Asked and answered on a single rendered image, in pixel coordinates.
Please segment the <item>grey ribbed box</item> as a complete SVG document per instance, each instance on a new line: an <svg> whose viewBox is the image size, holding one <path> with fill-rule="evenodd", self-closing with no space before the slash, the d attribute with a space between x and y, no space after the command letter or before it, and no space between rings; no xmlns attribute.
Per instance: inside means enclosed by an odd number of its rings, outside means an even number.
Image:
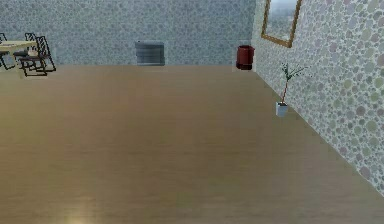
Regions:
<svg viewBox="0 0 384 224"><path fill-rule="evenodd" d="M165 54L163 42L135 43L137 64L140 66L164 66Z"/></svg>

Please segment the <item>dark red bin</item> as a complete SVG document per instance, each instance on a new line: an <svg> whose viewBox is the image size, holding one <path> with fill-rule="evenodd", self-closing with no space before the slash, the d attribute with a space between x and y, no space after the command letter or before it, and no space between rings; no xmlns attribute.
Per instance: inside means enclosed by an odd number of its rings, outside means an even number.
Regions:
<svg viewBox="0 0 384 224"><path fill-rule="evenodd" d="M254 48L250 45L241 45L237 49L236 67L240 70L251 70L254 57Z"/></svg>

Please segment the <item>house plant in white pot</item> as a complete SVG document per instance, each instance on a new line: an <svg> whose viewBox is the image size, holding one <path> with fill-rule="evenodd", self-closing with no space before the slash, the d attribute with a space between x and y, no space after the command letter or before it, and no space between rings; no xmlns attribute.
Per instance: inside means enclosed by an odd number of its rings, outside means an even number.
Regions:
<svg viewBox="0 0 384 224"><path fill-rule="evenodd" d="M288 90L288 83L289 81L296 76L299 76L302 74L302 72L305 70L305 67L302 66L296 66L293 70L289 69L288 63L283 63L281 68L284 77L285 77L285 86L284 90L282 92L282 97L279 102L276 103L276 115L278 117L284 117L288 111L288 105L285 102L286 94Z"/></svg>

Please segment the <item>pale wooden table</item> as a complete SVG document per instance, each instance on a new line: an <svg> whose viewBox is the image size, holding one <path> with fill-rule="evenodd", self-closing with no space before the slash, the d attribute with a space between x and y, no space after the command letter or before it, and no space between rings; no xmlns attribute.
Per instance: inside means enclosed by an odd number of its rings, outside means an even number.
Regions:
<svg viewBox="0 0 384 224"><path fill-rule="evenodd" d="M14 62L13 70L17 72L20 79L25 77L23 71L19 67L19 63L14 56L14 53L20 49L26 49L28 47L36 47L37 43L35 41L2 41L0 43L0 51L6 51L10 54Z"/></svg>

